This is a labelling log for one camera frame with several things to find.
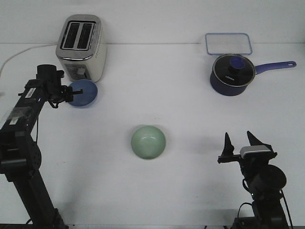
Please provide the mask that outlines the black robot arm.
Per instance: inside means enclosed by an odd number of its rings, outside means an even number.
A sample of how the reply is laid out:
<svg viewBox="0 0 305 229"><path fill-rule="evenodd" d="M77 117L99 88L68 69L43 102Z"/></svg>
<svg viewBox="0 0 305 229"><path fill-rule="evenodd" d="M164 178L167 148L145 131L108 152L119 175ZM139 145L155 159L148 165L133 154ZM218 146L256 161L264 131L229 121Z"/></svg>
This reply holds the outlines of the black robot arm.
<svg viewBox="0 0 305 229"><path fill-rule="evenodd" d="M83 92L62 85L63 77L64 71L57 70L55 65L37 66L36 78L26 83L0 130L0 172L14 184L32 221L32 225L25 224L24 228L68 228L43 182L39 171L41 151L31 136L45 102L56 109Z"/></svg>
<svg viewBox="0 0 305 229"><path fill-rule="evenodd" d="M271 145L261 142L250 131L247 132L249 146L234 154L234 146L228 133L224 137L224 149L217 162L238 162L243 175L242 185L251 195L249 203L252 217L237 216L233 229L291 229L291 215L285 200L283 188L287 183L284 172L269 163L277 156Z"/></svg>

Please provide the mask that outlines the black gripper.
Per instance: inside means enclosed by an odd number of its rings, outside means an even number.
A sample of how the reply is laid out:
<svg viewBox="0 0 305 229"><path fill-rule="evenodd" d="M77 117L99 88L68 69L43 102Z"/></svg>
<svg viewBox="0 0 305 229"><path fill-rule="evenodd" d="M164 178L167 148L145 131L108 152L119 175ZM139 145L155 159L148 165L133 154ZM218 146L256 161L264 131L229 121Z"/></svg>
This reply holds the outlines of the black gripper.
<svg viewBox="0 0 305 229"><path fill-rule="evenodd" d="M72 102L73 94L82 94L83 90L73 91L71 86L61 85L55 87L48 87L47 101L59 104L62 102Z"/></svg>
<svg viewBox="0 0 305 229"><path fill-rule="evenodd" d="M261 142L256 138L250 131L247 131L247 138L249 140L250 146L265 146L272 150L272 146ZM242 175L246 180L253 179L253 177L258 173L258 171L268 165L269 160L275 158L277 152L263 152L263 153L253 153L249 156L242 158L240 154L234 155L234 146L230 140L228 133L225 133L224 137L224 149L221 156L218 156L218 163L229 163L238 162L240 165L240 170Z"/></svg>

